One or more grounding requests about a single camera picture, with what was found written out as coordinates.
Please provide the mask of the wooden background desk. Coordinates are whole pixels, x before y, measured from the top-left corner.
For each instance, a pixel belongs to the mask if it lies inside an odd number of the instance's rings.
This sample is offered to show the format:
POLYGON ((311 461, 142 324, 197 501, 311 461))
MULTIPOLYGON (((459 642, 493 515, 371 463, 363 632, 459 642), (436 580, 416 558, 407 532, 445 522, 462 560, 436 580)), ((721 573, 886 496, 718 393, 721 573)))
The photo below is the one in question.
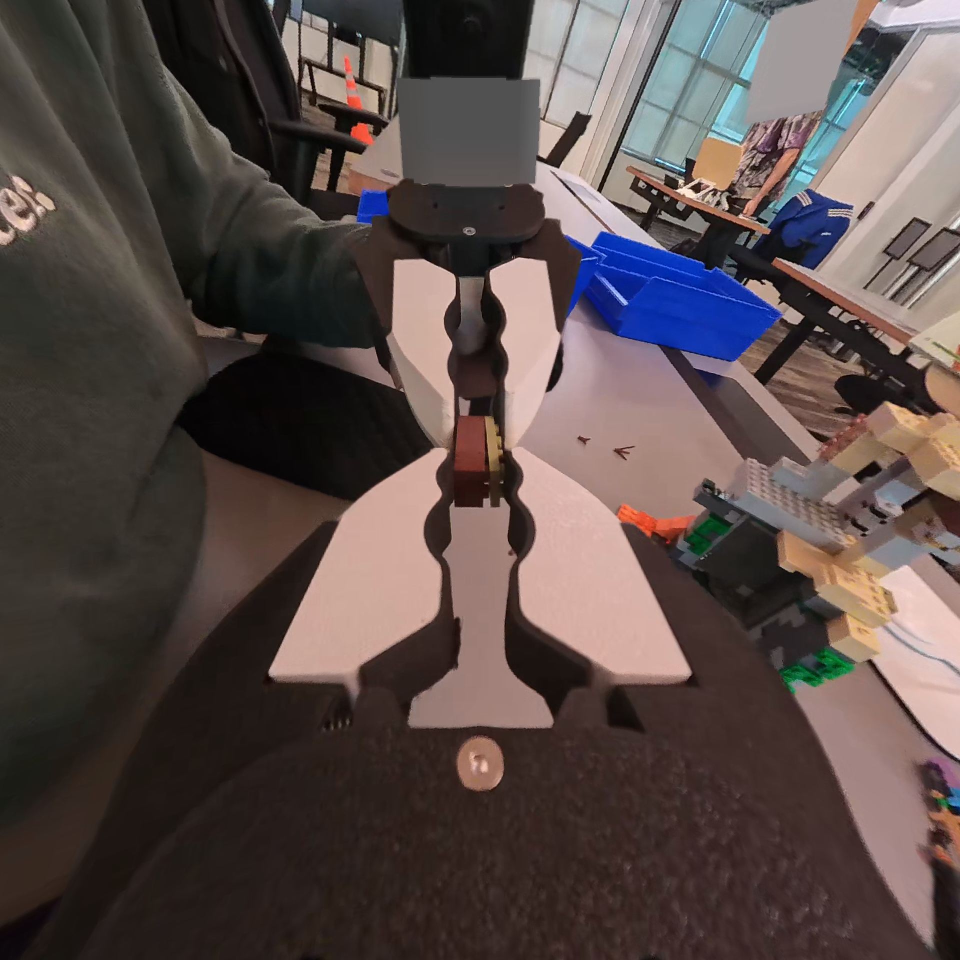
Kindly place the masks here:
POLYGON ((912 390, 920 387, 924 375, 909 360, 910 342, 919 331, 916 318, 906 306, 782 258, 775 258, 772 267, 784 276, 779 283, 782 301, 797 311, 801 320, 792 325, 754 374, 758 383, 768 384, 818 329, 868 361, 883 376, 912 390))
POLYGON ((640 220, 642 231, 649 233, 661 215, 686 220, 693 211, 706 223, 707 229, 687 254, 708 270, 721 268, 728 253, 736 245, 741 234, 770 234, 768 225, 743 213, 732 213, 713 206, 698 198, 684 195, 679 189, 666 185, 653 174, 634 166, 628 166, 631 176, 630 191, 648 202, 648 208, 640 220))

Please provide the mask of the cardboard box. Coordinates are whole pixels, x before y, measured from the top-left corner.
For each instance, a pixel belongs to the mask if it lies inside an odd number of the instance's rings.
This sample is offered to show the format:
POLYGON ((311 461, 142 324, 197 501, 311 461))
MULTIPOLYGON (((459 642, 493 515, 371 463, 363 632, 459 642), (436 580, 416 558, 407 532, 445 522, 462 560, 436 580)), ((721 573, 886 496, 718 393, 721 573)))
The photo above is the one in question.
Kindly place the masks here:
POLYGON ((742 145, 708 136, 695 158, 692 178, 726 190, 737 174, 742 156, 742 145))

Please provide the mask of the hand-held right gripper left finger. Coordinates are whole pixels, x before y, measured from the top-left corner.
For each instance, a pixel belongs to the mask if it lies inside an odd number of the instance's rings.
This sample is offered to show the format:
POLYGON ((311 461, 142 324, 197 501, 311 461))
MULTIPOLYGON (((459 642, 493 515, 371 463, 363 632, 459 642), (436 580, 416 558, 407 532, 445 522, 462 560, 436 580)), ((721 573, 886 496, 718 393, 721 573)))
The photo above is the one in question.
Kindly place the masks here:
POLYGON ((402 705, 458 665, 450 566, 450 453, 435 447, 356 500, 333 525, 270 664, 277 684, 332 685, 352 702, 402 705))

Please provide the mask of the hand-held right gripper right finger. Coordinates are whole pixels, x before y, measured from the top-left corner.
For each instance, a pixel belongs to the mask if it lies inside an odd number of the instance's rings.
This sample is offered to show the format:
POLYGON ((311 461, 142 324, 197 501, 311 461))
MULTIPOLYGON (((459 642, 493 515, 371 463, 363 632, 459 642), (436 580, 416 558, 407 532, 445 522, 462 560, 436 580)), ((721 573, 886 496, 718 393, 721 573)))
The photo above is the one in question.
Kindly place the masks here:
POLYGON ((593 493, 517 447, 506 463, 508 542, 514 552, 505 612, 512 674, 550 711, 573 690, 676 686, 688 659, 627 529, 593 493))

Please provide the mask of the pile of loose toy bricks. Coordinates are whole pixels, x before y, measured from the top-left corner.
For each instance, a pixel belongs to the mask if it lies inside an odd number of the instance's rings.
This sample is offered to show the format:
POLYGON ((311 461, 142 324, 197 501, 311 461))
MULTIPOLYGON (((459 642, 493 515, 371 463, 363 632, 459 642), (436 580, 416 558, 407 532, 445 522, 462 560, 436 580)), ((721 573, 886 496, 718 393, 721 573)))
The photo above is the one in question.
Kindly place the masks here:
POLYGON ((955 777, 939 761, 918 765, 928 819, 927 842, 932 857, 959 870, 959 791, 955 777))

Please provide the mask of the white desk device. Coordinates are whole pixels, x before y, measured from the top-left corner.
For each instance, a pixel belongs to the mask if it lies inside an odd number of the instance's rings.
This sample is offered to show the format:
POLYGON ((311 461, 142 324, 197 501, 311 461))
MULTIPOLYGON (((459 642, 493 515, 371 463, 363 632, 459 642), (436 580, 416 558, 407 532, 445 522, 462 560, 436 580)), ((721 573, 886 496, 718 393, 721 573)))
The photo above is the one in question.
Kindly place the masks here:
POLYGON ((735 211, 736 198, 731 195, 729 189, 720 188, 715 182, 706 178, 698 177, 691 180, 681 186, 678 193, 684 198, 692 199, 714 210, 735 211))

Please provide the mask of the person's left forearm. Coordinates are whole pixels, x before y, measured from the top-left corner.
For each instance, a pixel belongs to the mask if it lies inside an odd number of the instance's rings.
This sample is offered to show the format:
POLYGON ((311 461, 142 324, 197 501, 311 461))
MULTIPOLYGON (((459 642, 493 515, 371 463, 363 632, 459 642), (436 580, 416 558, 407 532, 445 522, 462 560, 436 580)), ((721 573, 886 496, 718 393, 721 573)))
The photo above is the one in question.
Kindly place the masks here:
POLYGON ((371 228, 325 222, 239 155, 210 180, 205 263, 189 285, 198 318, 331 349, 366 350, 378 316, 356 254, 371 228))

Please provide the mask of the brown toy brick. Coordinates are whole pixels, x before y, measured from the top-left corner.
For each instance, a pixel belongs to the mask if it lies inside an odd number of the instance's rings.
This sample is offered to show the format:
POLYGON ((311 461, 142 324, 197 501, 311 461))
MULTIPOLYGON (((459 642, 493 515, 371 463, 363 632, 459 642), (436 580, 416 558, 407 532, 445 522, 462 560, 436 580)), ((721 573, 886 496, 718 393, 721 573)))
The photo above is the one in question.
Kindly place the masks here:
POLYGON ((453 448, 453 504, 482 508, 489 492, 486 417, 460 415, 453 448))

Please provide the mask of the blue jacket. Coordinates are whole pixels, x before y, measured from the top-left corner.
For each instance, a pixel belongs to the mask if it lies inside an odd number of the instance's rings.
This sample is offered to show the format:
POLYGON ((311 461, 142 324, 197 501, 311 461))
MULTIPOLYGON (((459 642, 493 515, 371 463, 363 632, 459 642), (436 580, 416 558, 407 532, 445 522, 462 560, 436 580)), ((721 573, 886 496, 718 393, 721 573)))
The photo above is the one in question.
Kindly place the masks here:
POLYGON ((769 261, 780 258, 816 269, 846 234, 854 213, 845 201, 804 189, 786 201, 756 250, 769 261))

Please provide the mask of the black framed board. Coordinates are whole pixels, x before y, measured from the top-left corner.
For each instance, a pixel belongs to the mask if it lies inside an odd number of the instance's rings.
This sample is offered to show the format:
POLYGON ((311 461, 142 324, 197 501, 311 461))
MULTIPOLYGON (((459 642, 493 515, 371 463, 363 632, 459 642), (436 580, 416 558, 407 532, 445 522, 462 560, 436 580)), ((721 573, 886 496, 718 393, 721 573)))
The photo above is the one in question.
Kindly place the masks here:
POLYGON ((901 260, 926 235, 931 223, 922 218, 911 218, 904 227, 882 249, 882 256, 890 260, 901 260))
POLYGON ((908 258, 908 265, 924 273, 947 266, 959 251, 959 230, 944 227, 934 233, 908 258))

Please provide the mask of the grey desk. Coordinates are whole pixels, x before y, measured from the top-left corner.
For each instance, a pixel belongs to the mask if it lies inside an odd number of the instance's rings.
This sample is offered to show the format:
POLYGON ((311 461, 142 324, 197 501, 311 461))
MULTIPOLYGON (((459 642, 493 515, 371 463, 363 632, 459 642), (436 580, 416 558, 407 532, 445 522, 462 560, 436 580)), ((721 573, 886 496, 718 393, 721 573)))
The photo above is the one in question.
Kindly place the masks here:
MULTIPOLYGON (((680 482, 697 468, 731 467, 735 445, 752 439, 793 443, 812 450, 800 427, 773 398, 753 395, 750 428, 739 438, 739 421, 721 426, 726 408, 700 373, 680 355, 671 361, 654 346, 619 344, 602 332, 594 313, 579 307, 566 334, 571 351, 558 388, 532 431, 532 448, 543 460, 575 475, 606 505, 639 494, 655 506, 680 505, 680 482), (591 438, 587 446, 577 436, 591 438), (623 461, 614 448, 634 446, 623 461)), ((184 667, 187 655, 224 617, 341 507, 332 498, 246 467, 204 454, 212 506, 193 580, 153 652, 136 690, 60 782, 35 799, 20 824, 2 827, 2 924, 51 902, 66 888, 90 846, 107 800, 141 733, 146 717, 184 667)), ((465 610, 478 621, 466 629, 462 663, 414 705, 416 723, 441 726, 543 726, 546 706, 521 688, 502 650, 502 629, 490 608, 470 600, 465 610)), ((803 692, 799 705, 822 738, 852 814, 876 865, 918 933, 930 938, 933 882, 918 855, 908 850, 920 837, 920 802, 913 796, 908 765, 937 750, 914 729, 903 706, 878 675, 861 672, 832 692, 803 692)))

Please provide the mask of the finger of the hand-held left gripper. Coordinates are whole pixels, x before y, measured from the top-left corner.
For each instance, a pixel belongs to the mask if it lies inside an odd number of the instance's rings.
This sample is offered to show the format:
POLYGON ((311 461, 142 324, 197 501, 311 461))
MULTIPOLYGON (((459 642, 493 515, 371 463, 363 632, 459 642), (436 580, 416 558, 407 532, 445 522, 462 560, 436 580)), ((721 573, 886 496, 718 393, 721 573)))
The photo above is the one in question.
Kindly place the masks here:
POLYGON ((541 409, 561 332, 545 261, 511 259, 491 270, 488 286, 502 314, 494 344, 501 435, 516 447, 541 409))
POLYGON ((459 320, 455 275, 424 259, 394 261, 392 364, 421 429, 436 447, 445 449, 450 447, 457 419, 457 396, 450 375, 450 317, 459 320))

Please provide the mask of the person's green sweater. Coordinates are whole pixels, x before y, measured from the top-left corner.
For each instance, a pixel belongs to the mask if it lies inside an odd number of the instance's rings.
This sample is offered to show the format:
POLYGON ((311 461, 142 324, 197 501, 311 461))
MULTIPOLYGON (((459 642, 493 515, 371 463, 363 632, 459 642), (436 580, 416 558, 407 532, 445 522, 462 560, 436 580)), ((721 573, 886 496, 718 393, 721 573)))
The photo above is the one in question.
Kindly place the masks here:
POLYGON ((59 781, 193 566, 185 290, 235 164, 135 2, 2 2, 2 823, 59 781))

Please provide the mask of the toy brick model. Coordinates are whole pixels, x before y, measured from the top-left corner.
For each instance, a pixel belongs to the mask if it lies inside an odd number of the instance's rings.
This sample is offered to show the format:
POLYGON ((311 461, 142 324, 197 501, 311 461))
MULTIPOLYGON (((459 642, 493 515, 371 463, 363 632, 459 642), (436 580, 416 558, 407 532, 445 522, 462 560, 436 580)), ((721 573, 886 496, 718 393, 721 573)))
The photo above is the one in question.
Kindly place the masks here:
POLYGON ((815 688, 881 653, 898 611, 882 579, 931 557, 958 570, 959 424, 884 402, 817 458, 747 458, 696 515, 619 522, 669 548, 747 632, 786 687, 815 688))

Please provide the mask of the orange traffic cone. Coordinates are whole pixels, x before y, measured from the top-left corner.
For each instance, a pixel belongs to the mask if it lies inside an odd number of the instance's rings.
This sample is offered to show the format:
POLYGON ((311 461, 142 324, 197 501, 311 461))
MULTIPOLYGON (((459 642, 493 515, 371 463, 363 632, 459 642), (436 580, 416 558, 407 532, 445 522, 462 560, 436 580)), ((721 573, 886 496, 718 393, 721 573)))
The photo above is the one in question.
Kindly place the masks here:
MULTIPOLYGON (((362 99, 359 96, 357 83, 354 78, 352 62, 347 55, 343 57, 343 69, 346 103, 349 107, 354 109, 355 112, 360 112, 361 114, 366 115, 366 108, 364 107, 362 99)), ((371 125, 364 120, 360 120, 351 128, 350 135, 352 138, 364 143, 366 146, 372 145, 375 141, 371 125)))

